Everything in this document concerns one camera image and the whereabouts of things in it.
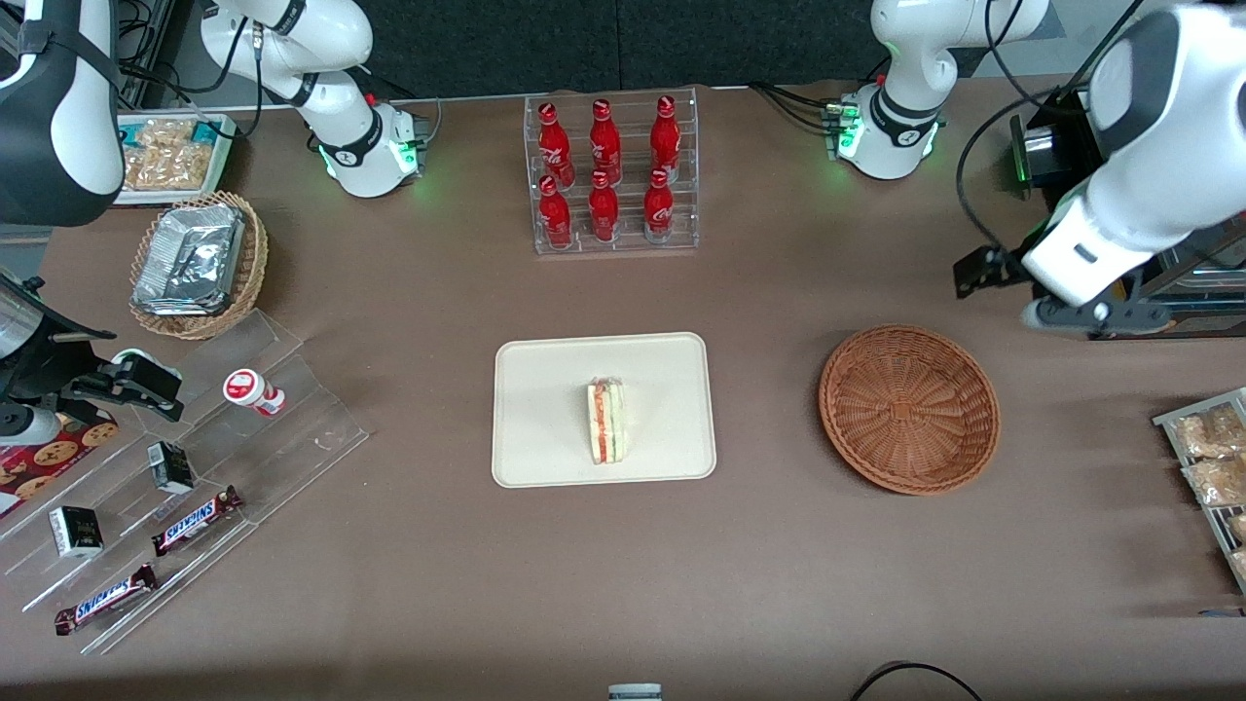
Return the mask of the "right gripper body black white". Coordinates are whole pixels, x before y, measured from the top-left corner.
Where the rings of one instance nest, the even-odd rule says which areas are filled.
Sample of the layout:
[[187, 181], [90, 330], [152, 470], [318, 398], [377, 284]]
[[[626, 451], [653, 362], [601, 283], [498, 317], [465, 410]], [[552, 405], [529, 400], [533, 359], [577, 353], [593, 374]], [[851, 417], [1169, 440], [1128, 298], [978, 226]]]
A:
[[54, 442], [59, 416], [82, 425], [103, 417], [97, 403], [74, 395], [74, 386], [103, 364], [93, 354], [93, 339], [115, 337], [71, 331], [61, 322], [2, 322], [4, 447]]

